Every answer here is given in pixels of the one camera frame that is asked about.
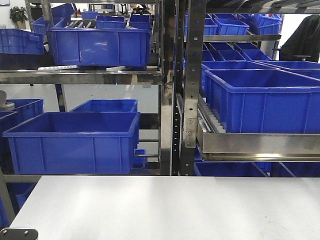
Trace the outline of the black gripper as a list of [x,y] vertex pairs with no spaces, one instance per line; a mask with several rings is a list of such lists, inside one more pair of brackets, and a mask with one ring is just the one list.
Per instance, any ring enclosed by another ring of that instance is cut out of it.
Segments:
[[39,232],[34,228],[10,228],[0,231],[0,240],[37,240]]

